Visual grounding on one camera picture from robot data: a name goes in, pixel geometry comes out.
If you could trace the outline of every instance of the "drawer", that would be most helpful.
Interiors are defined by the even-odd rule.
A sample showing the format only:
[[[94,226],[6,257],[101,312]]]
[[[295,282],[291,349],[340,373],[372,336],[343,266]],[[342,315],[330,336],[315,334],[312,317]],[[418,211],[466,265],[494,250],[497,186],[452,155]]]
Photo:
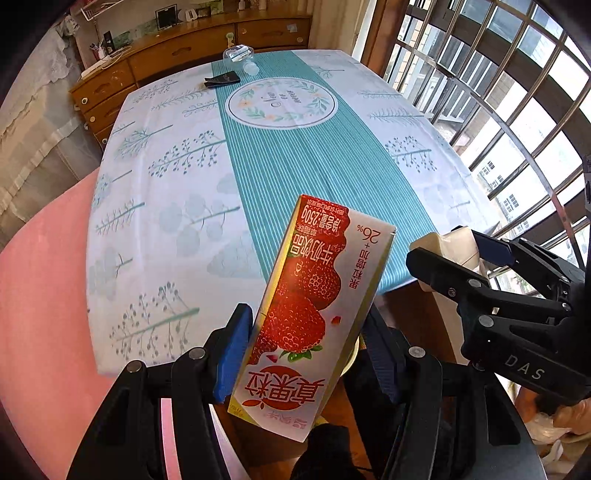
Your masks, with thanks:
[[[95,137],[100,143],[100,147],[104,150],[107,146],[107,142],[109,140],[109,135],[111,134],[111,130],[113,130],[113,125],[109,125],[107,128],[104,128],[100,132],[98,132]]]
[[[129,64],[119,61],[72,91],[72,97],[84,113],[133,83]]]
[[[85,112],[84,118],[88,122],[90,130],[94,134],[97,134],[109,125],[114,124],[125,98],[134,90],[135,85],[127,87],[125,90],[114,94],[111,98]]]
[[[234,33],[233,24],[171,38],[133,55],[129,59],[131,70],[141,80],[183,63],[221,54],[228,47],[227,33]]]
[[[309,18],[282,18],[280,20],[253,20],[236,26],[237,44],[252,48],[306,46],[310,35]]]

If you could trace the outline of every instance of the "floral wreath print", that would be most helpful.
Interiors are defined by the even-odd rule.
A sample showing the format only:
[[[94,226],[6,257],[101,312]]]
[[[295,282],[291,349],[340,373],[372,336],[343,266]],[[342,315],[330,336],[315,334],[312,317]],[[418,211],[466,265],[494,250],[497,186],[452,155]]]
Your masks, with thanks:
[[[337,109],[337,99],[323,86],[283,77],[248,83],[226,101],[226,111],[234,120],[269,129],[317,125]]]

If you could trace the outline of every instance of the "strawberry milk carton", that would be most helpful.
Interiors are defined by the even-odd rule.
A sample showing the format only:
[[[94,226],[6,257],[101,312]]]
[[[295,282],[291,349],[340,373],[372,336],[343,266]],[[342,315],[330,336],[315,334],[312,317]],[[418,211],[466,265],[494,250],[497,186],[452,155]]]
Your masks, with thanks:
[[[374,300],[395,227],[307,195],[281,244],[228,411],[303,442]]]

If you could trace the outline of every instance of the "wooden dresser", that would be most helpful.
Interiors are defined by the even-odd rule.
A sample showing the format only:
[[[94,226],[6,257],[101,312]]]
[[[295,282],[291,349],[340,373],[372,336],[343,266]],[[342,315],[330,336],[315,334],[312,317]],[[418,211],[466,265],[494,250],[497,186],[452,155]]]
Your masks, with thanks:
[[[84,77],[71,94],[85,127],[106,145],[127,95],[175,70],[220,59],[229,39],[255,52],[308,48],[311,16],[294,3],[268,10],[244,10],[184,22],[156,35],[140,38],[130,49],[113,53],[110,64]]]

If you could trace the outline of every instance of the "tablecloth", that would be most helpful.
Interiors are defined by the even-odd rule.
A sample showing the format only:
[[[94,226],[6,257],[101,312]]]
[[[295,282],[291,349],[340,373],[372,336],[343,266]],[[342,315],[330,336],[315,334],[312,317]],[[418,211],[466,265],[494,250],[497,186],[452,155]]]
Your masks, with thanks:
[[[99,372],[172,361],[236,304],[256,310],[297,196],[398,228],[380,291],[411,280],[408,245],[496,216],[450,145],[398,92],[330,50],[257,54],[257,76],[205,89],[224,61],[130,94],[100,167],[87,242]]]

